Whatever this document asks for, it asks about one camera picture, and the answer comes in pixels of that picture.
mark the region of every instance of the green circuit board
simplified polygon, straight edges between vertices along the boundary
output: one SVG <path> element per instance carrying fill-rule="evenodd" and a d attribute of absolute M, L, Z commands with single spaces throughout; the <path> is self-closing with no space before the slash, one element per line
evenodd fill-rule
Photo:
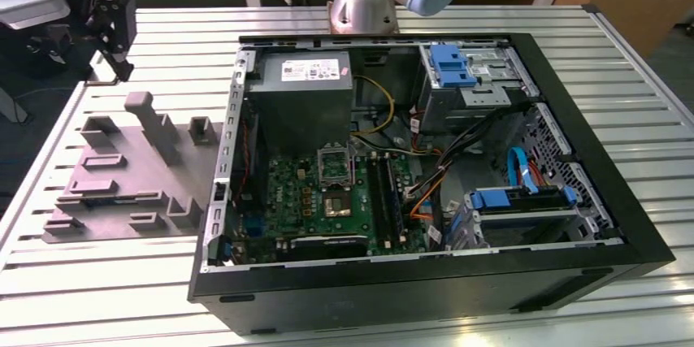
<path fill-rule="evenodd" d="M 400 155 L 389 157 L 395 187 L 411 185 L 408 160 Z M 387 222 L 375 221 L 373 186 L 368 182 L 368 164 L 372 157 L 352 159 L 355 183 L 349 189 L 319 186 L 316 157 L 275 158 L 268 166 L 268 204 L 264 216 L 251 221 L 253 235 L 248 239 L 251 262 L 275 262 L 275 251 L 291 239 L 305 236 L 365 236 L 367 255 L 411 254 L 425 251 L 423 225 L 407 223 L 403 237 L 389 235 L 385 246 L 379 239 L 377 227 Z"/>

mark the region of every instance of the blue drive bracket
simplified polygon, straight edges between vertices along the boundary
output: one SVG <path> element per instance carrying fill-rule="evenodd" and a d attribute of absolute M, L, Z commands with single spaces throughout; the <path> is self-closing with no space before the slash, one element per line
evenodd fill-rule
<path fill-rule="evenodd" d="M 431 45 L 431 66 L 443 88 L 473 87 L 477 79 L 467 72 L 467 57 L 455 45 Z"/>

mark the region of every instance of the blue plastic latch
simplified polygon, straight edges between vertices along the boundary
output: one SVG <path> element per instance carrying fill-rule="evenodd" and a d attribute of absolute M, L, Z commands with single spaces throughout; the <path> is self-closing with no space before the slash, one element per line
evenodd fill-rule
<path fill-rule="evenodd" d="M 575 195 L 574 188 L 570 186 L 563 187 L 563 195 L 566 196 L 566 201 L 568 201 L 568 204 L 572 206 L 578 202 L 578 196 Z"/>
<path fill-rule="evenodd" d="M 467 57 L 460 54 L 457 46 L 432 45 L 429 53 L 439 85 L 443 88 L 473 87 L 477 79 L 467 73 Z"/>
<path fill-rule="evenodd" d="M 481 195 L 479 195 L 479 192 L 469 193 L 469 200 L 472 202 L 472 209 L 481 209 L 484 207 L 484 202 L 481 200 Z"/>
<path fill-rule="evenodd" d="M 481 194 L 485 207 L 504 207 L 511 205 L 505 190 L 480 190 L 476 193 Z"/>
<path fill-rule="evenodd" d="M 463 221 L 463 217 L 460 216 L 460 213 L 455 215 L 453 221 L 451 222 L 449 231 L 455 232 L 455 229 L 457 228 L 457 225 L 460 225 L 460 222 Z"/>

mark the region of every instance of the yellow wire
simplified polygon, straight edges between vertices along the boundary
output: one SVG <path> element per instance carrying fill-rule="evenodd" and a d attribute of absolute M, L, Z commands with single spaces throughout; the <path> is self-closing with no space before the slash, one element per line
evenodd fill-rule
<path fill-rule="evenodd" d="M 368 76 L 361 76 L 361 75 L 353 75 L 353 77 L 356 79 L 365 80 L 368 83 L 371 83 L 372 85 L 379 87 L 380 92 L 383 93 L 383 95 L 388 99 L 388 105 L 389 105 L 388 118 L 385 118 L 385 121 L 379 126 L 376 126 L 375 128 L 371 128 L 371 129 L 367 129 L 367 130 L 360 130 L 359 132 L 352 132 L 351 133 L 351 134 L 353 134 L 356 136 L 360 136 L 361 134 L 371 134 L 371 133 L 377 132 L 380 129 L 383 129 L 391 123 L 392 117 L 395 116 L 395 100 L 392 99 L 392 96 L 388 94 L 388 91 L 385 90 L 383 85 L 380 85 L 379 82 L 376 82 L 376 80 L 371 79 Z"/>

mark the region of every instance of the motherboard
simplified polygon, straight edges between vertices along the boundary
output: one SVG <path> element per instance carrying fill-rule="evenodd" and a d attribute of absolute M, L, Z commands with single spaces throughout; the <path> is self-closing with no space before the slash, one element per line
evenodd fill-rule
<path fill-rule="evenodd" d="M 243 219 L 251 263 L 321 257 L 328 246 L 340 258 L 425 252 L 424 225 L 400 210 L 413 180 L 407 157 L 347 156 L 345 162 L 343 170 L 328 154 L 269 160 L 265 210 Z M 323 187 L 325 176 L 348 176 L 351 183 Z"/>

